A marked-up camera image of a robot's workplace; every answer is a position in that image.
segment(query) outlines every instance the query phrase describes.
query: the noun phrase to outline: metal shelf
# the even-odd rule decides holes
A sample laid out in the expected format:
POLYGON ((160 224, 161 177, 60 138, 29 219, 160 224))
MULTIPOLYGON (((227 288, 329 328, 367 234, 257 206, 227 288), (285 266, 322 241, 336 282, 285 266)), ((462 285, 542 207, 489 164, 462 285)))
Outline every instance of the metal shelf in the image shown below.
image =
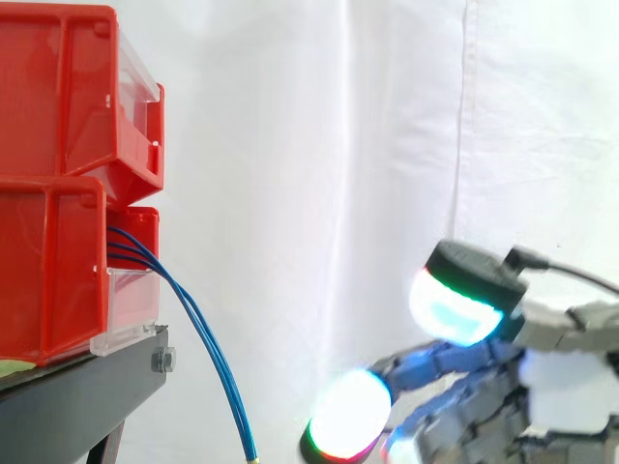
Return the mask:
POLYGON ((166 380, 158 361, 166 327, 104 358, 84 356, 0 379, 0 460, 113 463, 122 425, 166 380))

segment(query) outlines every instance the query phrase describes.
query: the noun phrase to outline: led light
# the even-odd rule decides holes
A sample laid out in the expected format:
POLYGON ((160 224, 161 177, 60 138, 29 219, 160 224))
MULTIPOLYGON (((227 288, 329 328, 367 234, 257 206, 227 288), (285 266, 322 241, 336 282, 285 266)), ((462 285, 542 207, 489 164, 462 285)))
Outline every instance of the led light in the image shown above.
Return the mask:
POLYGON ((502 312, 451 290, 426 269, 413 282, 409 305, 427 333, 462 346, 486 338, 503 318, 502 312))
POLYGON ((336 461, 357 459, 375 444, 391 406, 391 394, 378 377, 366 370, 348 372, 318 402, 309 422, 310 440, 336 461))

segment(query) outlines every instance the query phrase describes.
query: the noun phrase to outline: bolt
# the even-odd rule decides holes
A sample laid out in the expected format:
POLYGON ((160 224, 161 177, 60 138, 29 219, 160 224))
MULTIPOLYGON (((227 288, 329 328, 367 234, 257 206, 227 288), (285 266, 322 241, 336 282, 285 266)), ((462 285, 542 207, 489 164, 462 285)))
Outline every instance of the bolt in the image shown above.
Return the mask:
POLYGON ((176 365, 176 348, 171 346, 160 348, 153 355, 153 361, 153 370, 155 370, 155 372, 161 374, 172 372, 176 365))

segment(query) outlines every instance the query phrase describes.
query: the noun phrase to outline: stacked storage bin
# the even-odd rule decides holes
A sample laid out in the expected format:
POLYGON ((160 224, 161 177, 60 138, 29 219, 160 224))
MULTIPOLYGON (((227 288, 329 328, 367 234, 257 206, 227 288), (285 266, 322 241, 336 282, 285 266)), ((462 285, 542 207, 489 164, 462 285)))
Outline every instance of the stacked storage bin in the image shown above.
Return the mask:
POLYGON ((107 259, 107 226, 158 254, 163 88, 104 6, 0 4, 0 360, 105 355, 154 333, 156 275, 107 259))

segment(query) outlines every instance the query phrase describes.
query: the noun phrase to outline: blue wire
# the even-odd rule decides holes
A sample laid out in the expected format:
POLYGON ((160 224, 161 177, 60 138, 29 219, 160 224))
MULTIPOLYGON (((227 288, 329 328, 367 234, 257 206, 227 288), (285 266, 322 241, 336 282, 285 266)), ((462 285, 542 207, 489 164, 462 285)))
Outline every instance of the blue wire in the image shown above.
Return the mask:
MULTIPOLYGON (((139 249, 137 248, 133 248, 131 246, 126 246, 126 245, 122 245, 122 244, 115 244, 115 243, 108 243, 107 244, 108 247, 115 247, 115 248, 120 248, 123 249, 125 251, 130 251, 132 253, 138 254, 139 256, 145 257, 139 249)), ((161 272, 160 270, 154 266, 153 264, 143 260, 143 259, 139 259, 139 258, 134 258, 131 256, 125 256, 123 254, 116 254, 116 253, 109 253, 107 256, 111 257, 111 258, 116 258, 116 259, 124 259, 127 261, 132 261, 134 263, 140 264, 160 275, 161 272)), ((211 342, 213 345, 215 345, 215 348, 218 351, 218 355, 219 355, 219 361, 220 363, 223 364, 224 369, 227 371, 226 374, 228 376, 228 381, 231 382, 232 384, 232 388, 233 388, 233 392, 236 396, 237 401, 241 401, 241 395, 238 392, 238 387, 236 386, 236 381, 234 380, 234 377, 232 376, 232 372, 230 370, 229 364, 227 363, 227 360, 225 359, 225 356, 223 355, 223 352, 221 351, 221 347, 219 346, 219 344, 217 343, 217 341, 214 339, 214 337, 212 336, 212 333, 210 332, 210 329, 208 327, 208 324, 206 323, 206 321, 204 320, 204 316, 202 315, 201 311, 199 311, 199 308, 197 306, 197 303, 195 302, 195 300, 192 298, 192 296, 183 288, 182 285, 178 284, 181 292, 183 293, 183 296, 187 299, 187 301, 189 302, 189 304, 192 306, 194 312, 196 312, 196 316, 198 317, 198 319, 200 319, 200 322, 202 323, 202 325, 204 326, 205 332, 207 332, 207 334, 210 334, 211 337, 211 342)))
MULTIPOLYGON (((157 268, 156 266, 154 266, 153 264, 138 259, 138 258, 133 258, 130 256, 124 256, 122 254, 115 254, 115 253, 109 253, 107 256, 111 257, 111 258, 117 258, 117 259, 124 259, 127 261, 133 261, 135 263, 141 264, 142 266, 145 266, 148 269, 151 269, 152 271, 156 272, 157 274, 160 274, 163 278, 167 279, 167 277, 162 273, 162 271, 157 268)), ((184 293, 185 295, 189 295, 187 294, 186 291, 184 291, 182 289, 182 287, 180 285, 178 285, 178 283, 176 283, 176 285, 179 287, 179 289, 181 289, 181 291, 184 293)), ((202 339, 202 341, 204 342, 205 346, 207 347, 207 350, 209 351, 209 355, 211 356, 211 360, 213 361, 213 364, 215 365, 215 368, 218 372, 218 374, 220 375, 220 379, 221 379, 221 383, 223 385, 223 388, 225 390, 226 396, 228 397, 228 403, 230 404, 230 409, 232 410, 232 415, 234 417, 234 420, 237 424, 237 428, 239 429, 239 435, 241 436, 241 442, 243 445, 243 451, 246 455, 247 460, 251 460, 252 458, 249 458, 249 441, 248 441, 248 435, 246 433, 246 430, 243 426, 243 421, 241 418, 241 411, 238 408, 238 403, 237 403, 237 398, 234 396, 234 392, 231 389, 231 386, 229 384, 229 373, 225 371, 225 369, 222 367, 221 365, 221 360, 220 360, 220 356, 219 353, 217 353, 214 349, 214 347, 212 346, 212 341, 211 339, 209 339, 208 335, 204 332, 204 328, 200 327, 199 325, 197 325, 197 323, 195 322, 195 314, 191 313, 190 310, 186 307, 187 302, 185 301, 181 301, 181 303, 183 304, 183 306, 185 307, 186 311, 188 312, 190 319, 192 319, 193 322, 193 326, 195 327, 196 331, 198 332, 198 334, 200 335, 200 338, 202 339)))
MULTIPOLYGON (((135 253, 139 256, 145 257, 147 258, 144 253, 142 253, 139 249, 137 248, 133 248, 132 246, 126 246, 126 245, 122 245, 122 244, 115 244, 115 243, 108 243, 107 244, 109 247, 115 247, 115 248, 120 248, 123 249, 125 251, 129 251, 131 253, 135 253)), ((128 257, 124 256, 124 255, 112 255, 112 254, 108 254, 108 256, 111 257, 118 257, 119 259, 127 259, 128 257)), ((141 264, 143 266, 149 267, 152 269, 152 267, 149 265, 149 263, 147 263, 146 261, 142 261, 142 260, 138 260, 138 261, 134 261, 134 262, 138 262, 138 264, 141 264)), ((181 291, 183 292, 183 296, 188 300, 188 302, 190 303, 190 305, 193 307, 193 310, 195 311, 198 319, 200 320, 200 322, 202 323, 202 326, 204 327, 206 333, 209 335, 209 337, 212 340, 213 345, 215 345, 216 350, 218 351, 218 354, 220 355, 220 361, 223 364, 225 370, 227 371, 228 374, 228 378, 229 378, 229 382, 231 384, 231 387, 233 389, 233 392, 237 398, 237 403, 238 406, 241 410, 241 415, 242 417, 246 418, 246 433, 247 430, 249 431, 248 433, 248 438, 251 442, 253 442, 253 437, 251 436, 251 428, 249 425, 249 422, 247 421, 247 413, 245 411, 245 406, 243 404, 243 399, 241 398, 241 394, 239 393, 238 387, 236 385, 236 381, 234 380, 234 376, 232 375, 232 370, 230 369, 230 366, 225 358, 225 355, 223 354, 223 350, 221 349, 221 347, 219 346, 219 344, 217 343, 217 340, 215 339, 215 336, 213 334, 213 332, 211 331, 209 325, 207 324, 206 320, 204 319, 204 316, 202 314, 202 312, 200 311, 197 303, 195 302, 195 300, 192 298, 192 296, 185 291, 185 289, 179 285, 179 288, 181 289, 181 291)))
POLYGON ((245 456, 248 461, 254 460, 257 457, 257 453, 255 451, 255 443, 253 441, 251 428, 249 425, 245 407, 243 405, 243 401, 241 399, 241 395, 238 392, 236 382, 234 381, 234 377, 232 376, 232 372, 230 371, 230 367, 225 359, 225 356, 221 351, 221 347, 215 340, 215 337, 213 336, 213 333, 208 327, 208 324, 206 323, 204 316, 199 310, 199 307, 197 306, 191 295, 172 278, 169 272, 163 267, 161 262, 155 257, 155 255, 153 255, 153 253, 150 252, 148 248, 146 248, 142 243, 140 243, 135 237, 121 229, 118 229, 116 227, 108 227, 108 230, 122 235, 139 249, 132 248, 130 246, 124 246, 121 244, 109 244, 110 246, 137 253, 138 255, 147 258, 150 263, 147 261, 139 260, 138 258, 132 258, 130 256, 124 256, 114 253, 110 253, 110 257, 138 262, 139 264, 149 269, 152 269, 153 271, 162 275, 168 281, 168 283, 174 290, 174 293, 176 293, 177 297, 181 301, 181 304, 185 308, 185 311, 188 313, 190 319, 192 320, 193 326, 195 327, 204 345, 206 346, 211 360, 213 361, 213 364, 215 365, 216 370, 220 376, 221 383, 228 398, 228 402, 230 403, 230 408, 232 410, 234 420, 237 424, 237 428, 239 429, 239 434, 241 436, 241 442, 243 444, 245 456))
MULTIPOLYGON (((121 244, 108 244, 108 245, 111 247, 119 247, 121 249, 125 249, 127 251, 134 252, 140 256, 145 257, 140 252, 140 250, 136 248, 132 248, 130 246, 124 246, 121 244)), ((164 278, 168 279, 169 274, 168 276, 164 274, 165 269, 162 270, 162 265, 161 263, 159 263, 159 261, 157 263, 149 263, 147 261, 144 261, 138 258, 133 258, 130 256, 114 254, 114 253, 109 253, 108 256, 112 258, 125 259, 128 261, 136 262, 142 266, 145 266, 155 271, 156 273, 162 275, 164 278)), ((208 328, 208 325, 206 324, 206 321, 204 320, 204 317, 202 313, 200 312, 196 302, 193 300, 192 296, 182 286, 180 286, 176 281, 174 281, 173 279, 172 281, 173 283, 170 282, 168 279, 168 282, 170 283, 170 285, 172 285, 172 287, 174 287, 174 284, 178 286, 178 288, 183 293, 183 296, 187 298, 188 302, 190 303, 194 311, 197 312, 197 317, 200 320, 200 322, 203 324, 203 327, 198 327, 195 324, 195 321, 192 318, 192 314, 187 309, 186 304, 183 301, 181 301, 186 311, 188 312, 190 318, 192 319, 194 327, 198 331, 198 334, 202 338, 202 341, 205 343, 207 350, 209 350, 209 355, 211 355, 211 359, 213 360, 213 363, 216 366, 218 374, 220 375, 221 382, 226 391, 226 395, 228 396, 228 402, 230 403, 230 408, 232 409, 234 419, 237 422, 237 428, 239 429, 239 434, 241 435, 241 441, 243 443, 243 449, 244 449, 246 458, 248 461, 251 461, 257 457, 256 451, 255 451, 255 444, 253 442, 251 430, 249 429, 247 414, 245 413, 245 408, 243 407, 243 403, 242 403, 240 394, 238 393, 236 382, 234 381, 234 378, 232 377, 232 373, 229 369, 229 365, 227 364, 227 361, 225 360, 225 357, 223 356, 223 353, 221 352, 221 348, 219 347, 219 344, 217 344, 217 341, 213 338, 213 335, 210 329, 208 328)))

